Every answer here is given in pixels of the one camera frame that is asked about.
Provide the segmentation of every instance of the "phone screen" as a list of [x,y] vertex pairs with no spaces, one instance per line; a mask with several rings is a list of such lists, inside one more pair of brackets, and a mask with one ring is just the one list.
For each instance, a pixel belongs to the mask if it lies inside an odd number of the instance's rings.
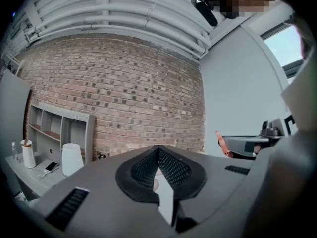
[[57,162],[51,162],[45,169],[48,171],[52,171],[57,165]]

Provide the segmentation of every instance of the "plastic bottle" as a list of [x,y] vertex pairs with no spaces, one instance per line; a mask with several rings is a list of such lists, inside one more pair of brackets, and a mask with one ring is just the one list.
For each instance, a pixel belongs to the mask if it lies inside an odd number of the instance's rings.
[[15,163],[18,163],[18,152],[15,148],[14,142],[12,142],[12,156],[13,156],[13,159],[15,160]]

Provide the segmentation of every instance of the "brick wall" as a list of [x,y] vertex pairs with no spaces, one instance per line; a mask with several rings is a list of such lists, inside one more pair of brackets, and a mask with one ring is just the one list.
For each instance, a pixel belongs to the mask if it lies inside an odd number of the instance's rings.
[[95,154],[204,144],[199,66],[177,53],[136,38],[83,34],[33,46],[18,59],[25,60],[19,76],[32,86],[29,101],[96,116]]

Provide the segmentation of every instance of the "gray shelf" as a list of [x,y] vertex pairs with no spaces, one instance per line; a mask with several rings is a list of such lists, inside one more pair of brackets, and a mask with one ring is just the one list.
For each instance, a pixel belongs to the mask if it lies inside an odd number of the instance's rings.
[[33,151],[61,164],[64,144],[78,144],[84,164],[93,158],[95,116],[59,108],[42,102],[32,102],[28,136]]

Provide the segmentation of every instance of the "desk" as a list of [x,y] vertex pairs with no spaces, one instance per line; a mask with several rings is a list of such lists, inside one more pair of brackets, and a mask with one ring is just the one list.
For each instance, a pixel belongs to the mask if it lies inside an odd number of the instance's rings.
[[[6,157],[6,161],[16,174],[20,183],[23,193],[29,188],[36,197],[43,196],[49,189],[64,180],[67,176],[62,172],[61,165],[52,173],[46,175],[43,179],[38,179],[38,175],[44,174],[44,168],[46,168],[51,160],[47,159],[41,154],[35,153],[36,166],[29,169],[24,166],[22,153],[18,154],[18,162],[12,156]],[[25,192],[25,196],[28,200],[31,200],[30,196],[27,196],[29,192]]]

